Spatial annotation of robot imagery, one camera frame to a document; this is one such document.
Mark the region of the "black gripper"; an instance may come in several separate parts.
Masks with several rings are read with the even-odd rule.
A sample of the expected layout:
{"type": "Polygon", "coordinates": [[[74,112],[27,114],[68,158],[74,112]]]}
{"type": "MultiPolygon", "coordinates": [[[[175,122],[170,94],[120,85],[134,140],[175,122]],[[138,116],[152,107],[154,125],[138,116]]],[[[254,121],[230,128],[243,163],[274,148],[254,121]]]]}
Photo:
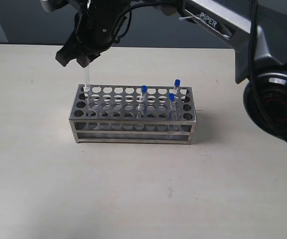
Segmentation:
{"type": "Polygon", "coordinates": [[[69,37],[57,51],[56,61],[66,67],[76,59],[81,67],[89,66],[114,43],[115,34],[127,20],[123,12],[130,6],[130,0],[77,0],[76,37],[69,37]],[[87,51],[80,51],[80,43],[87,51]]]}

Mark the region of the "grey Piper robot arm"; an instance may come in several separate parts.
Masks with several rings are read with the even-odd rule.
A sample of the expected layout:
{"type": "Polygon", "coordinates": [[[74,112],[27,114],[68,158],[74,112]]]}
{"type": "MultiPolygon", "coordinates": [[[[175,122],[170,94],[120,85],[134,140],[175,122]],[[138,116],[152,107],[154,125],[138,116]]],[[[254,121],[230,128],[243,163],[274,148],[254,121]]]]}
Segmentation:
{"type": "Polygon", "coordinates": [[[256,0],[43,0],[52,12],[71,5],[74,28],[56,53],[66,66],[76,60],[87,67],[123,37],[132,12],[154,7],[165,15],[198,24],[235,51],[235,81],[248,80],[243,102],[250,119],[287,143],[287,14],[256,0]]]}

